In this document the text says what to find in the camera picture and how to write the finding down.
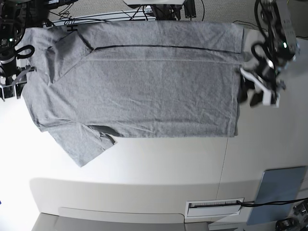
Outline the black device bottom right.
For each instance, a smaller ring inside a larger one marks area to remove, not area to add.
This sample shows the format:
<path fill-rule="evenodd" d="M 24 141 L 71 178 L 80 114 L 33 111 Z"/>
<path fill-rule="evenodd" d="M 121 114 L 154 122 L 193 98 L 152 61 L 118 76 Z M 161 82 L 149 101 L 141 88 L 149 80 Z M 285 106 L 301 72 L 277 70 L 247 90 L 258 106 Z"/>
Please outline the black device bottom right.
<path fill-rule="evenodd" d="M 298 220 L 295 218 L 286 218 L 278 220 L 275 224 L 276 231 L 291 231 L 298 226 Z"/>

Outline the white base mount top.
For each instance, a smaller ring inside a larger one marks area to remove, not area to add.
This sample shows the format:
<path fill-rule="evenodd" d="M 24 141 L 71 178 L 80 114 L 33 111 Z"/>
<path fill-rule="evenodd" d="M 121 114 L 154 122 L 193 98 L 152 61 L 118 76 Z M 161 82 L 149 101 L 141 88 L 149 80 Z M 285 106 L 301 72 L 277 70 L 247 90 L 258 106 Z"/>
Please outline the white base mount top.
<path fill-rule="evenodd" d="M 173 4 L 182 5 L 185 0 L 123 0 L 126 5 Z"/>

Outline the grey T-shirt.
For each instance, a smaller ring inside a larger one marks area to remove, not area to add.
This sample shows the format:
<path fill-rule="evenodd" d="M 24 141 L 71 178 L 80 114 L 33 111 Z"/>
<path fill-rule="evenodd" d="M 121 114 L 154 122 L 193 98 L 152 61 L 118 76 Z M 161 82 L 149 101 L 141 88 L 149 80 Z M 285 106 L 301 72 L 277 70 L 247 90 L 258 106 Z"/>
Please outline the grey T-shirt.
<path fill-rule="evenodd" d="M 234 137 L 244 29 L 137 21 L 29 28 L 23 98 L 78 166 L 121 138 Z"/>

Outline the blue-grey tablet board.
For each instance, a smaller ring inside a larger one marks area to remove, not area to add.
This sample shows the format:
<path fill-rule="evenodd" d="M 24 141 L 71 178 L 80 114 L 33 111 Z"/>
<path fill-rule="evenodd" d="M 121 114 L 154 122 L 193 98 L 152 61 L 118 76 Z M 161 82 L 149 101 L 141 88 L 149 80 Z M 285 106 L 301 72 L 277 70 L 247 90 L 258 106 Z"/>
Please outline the blue-grey tablet board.
<path fill-rule="evenodd" d="M 264 204 L 296 199 L 306 173 L 306 166 L 264 171 L 254 202 Z M 251 210 L 247 225 L 274 222 L 288 216 L 291 205 L 263 205 Z"/>

